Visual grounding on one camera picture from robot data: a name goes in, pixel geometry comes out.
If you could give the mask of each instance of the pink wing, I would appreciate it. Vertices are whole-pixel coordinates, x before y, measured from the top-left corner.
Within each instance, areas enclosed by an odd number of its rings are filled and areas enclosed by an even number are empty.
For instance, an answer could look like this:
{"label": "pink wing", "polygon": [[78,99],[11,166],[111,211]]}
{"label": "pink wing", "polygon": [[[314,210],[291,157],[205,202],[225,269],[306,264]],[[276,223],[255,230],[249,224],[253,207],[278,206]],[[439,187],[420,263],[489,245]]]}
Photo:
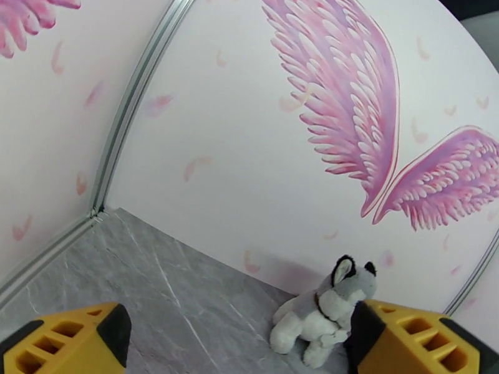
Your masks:
{"label": "pink wing", "polygon": [[56,24],[54,7],[80,8],[80,0],[0,0],[0,54],[14,56],[12,41],[21,51],[27,47],[26,34]]}
{"label": "pink wing", "polygon": [[374,215],[403,210],[413,229],[435,229],[481,210],[499,196],[498,143],[478,127],[456,129],[407,165]]}
{"label": "pink wing", "polygon": [[390,45],[356,0],[263,0],[276,29],[272,45],[332,174],[348,174],[366,191],[364,217],[393,177],[397,161],[399,80]]}

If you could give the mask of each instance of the pink wall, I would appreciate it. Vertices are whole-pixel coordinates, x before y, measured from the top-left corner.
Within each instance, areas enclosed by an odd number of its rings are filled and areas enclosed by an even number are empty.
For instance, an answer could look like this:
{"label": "pink wall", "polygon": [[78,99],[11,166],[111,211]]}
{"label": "pink wall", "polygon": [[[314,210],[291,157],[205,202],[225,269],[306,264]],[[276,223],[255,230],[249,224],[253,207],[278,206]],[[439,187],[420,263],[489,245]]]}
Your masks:
{"label": "pink wall", "polygon": [[127,82],[170,0],[0,0],[0,281],[89,210]]}
{"label": "pink wall", "polygon": [[437,0],[196,0],[109,205],[291,292],[349,253],[378,299],[443,311],[497,230],[498,115]]}

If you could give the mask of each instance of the stuffed animal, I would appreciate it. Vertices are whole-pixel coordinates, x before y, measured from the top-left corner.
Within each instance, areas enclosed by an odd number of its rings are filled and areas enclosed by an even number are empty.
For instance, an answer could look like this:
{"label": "stuffed animal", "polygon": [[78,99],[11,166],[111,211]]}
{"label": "stuffed animal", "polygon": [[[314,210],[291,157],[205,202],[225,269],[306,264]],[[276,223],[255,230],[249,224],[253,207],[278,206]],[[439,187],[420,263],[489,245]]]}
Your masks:
{"label": "stuffed animal", "polygon": [[375,277],[372,262],[357,267],[352,257],[341,257],[318,289],[287,301],[274,314],[272,349],[287,354],[300,337],[310,342],[303,356],[305,365],[321,367],[334,346],[348,338],[356,304],[374,295]]}

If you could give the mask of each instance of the plush dog ear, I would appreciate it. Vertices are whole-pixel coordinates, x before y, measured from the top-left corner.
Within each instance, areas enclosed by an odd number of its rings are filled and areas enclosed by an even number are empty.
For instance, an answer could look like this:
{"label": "plush dog ear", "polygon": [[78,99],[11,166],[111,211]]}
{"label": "plush dog ear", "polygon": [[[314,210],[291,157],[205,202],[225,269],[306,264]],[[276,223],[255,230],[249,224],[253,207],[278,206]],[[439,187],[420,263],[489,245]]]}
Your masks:
{"label": "plush dog ear", "polygon": [[345,278],[353,277],[356,272],[354,259],[345,254],[336,262],[331,274],[331,284],[334,286]]}
{"label": "plush dog ear", "polygon": [[374,267],[374,264],[369,261],[364,268],[369,271],[373,276],[376,276],[376,268]]}

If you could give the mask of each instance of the gray marble floor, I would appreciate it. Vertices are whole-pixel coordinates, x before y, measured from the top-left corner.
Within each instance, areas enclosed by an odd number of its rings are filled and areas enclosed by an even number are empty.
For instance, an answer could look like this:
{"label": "gray marble floor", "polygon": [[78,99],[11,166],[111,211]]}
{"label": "gray marble floor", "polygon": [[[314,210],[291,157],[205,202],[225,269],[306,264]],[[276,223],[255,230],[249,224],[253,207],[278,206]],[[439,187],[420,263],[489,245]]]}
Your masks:
{"label": "gray marble floor", "polygon": [[319,370],[303,366],[302,345],[272,352],[269,321],[288,298],[120,209],[0,310],[0,333],[36,315],[119,301],[133,325],[127,373],[346,373],[342,349]]}

